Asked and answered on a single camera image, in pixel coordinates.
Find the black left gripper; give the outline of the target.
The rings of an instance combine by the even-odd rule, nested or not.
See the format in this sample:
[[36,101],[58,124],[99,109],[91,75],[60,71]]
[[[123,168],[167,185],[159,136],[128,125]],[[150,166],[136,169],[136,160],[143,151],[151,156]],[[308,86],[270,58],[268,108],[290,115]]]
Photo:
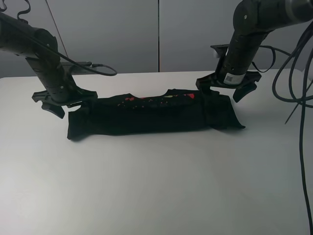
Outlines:
[[70,106],[79,102],[82,104],[78,112],[83,115],[90,115],[94,108],[94,100],[97,99],[97,92],[81,89],[69,93],[52,94],[48,91],[42,91],[34,93],[32,99],[35,102],[41,101],[43,110],[63,119],[65,112],[61,106]]

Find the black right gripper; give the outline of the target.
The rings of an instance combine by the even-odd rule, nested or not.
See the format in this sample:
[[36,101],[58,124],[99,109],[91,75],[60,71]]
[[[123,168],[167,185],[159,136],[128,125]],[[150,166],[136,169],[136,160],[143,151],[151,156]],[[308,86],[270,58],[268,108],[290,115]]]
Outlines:
[[201,90],[204,98],[218,97],[219,91],[212,90],[211,87],[236,89],[233,94],[233,100],[239,102],[250,92],[256,90],[261,74],[257,71],[247,71],[244,75],[233,75],[227,73],[223,80],[218,80],[216,73],[209,74],[196,80],[196,87]]

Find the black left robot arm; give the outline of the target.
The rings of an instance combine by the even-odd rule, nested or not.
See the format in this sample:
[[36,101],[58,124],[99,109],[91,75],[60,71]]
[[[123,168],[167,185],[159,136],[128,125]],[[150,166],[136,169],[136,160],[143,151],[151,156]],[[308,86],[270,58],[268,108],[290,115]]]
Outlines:
[[74,67],[61,63],[57,55],[56,37],[47,30],[31,27],[4,13],[0,15],[0,48],[25,58],[45,90],[33,94],[35,102],[42,102],[42,109],[59,118],[65,116],[63,107],[81,106],[90,112],[97,100],[97,93],[79,88],[73,77]]

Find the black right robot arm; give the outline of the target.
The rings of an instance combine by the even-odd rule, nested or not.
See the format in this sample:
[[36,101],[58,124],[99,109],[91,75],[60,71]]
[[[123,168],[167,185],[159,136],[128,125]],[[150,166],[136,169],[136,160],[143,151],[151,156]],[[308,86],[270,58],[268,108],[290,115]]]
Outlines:
[[211,94],[212,87],[234,89],[239,102],[256,90],[260,73],[248,69],[263,40],[274,30],[312,20],[311,0],[243,0],[233,15],[234,33],[228,45],[216,45],[215,72],[196,81],[197,88]]

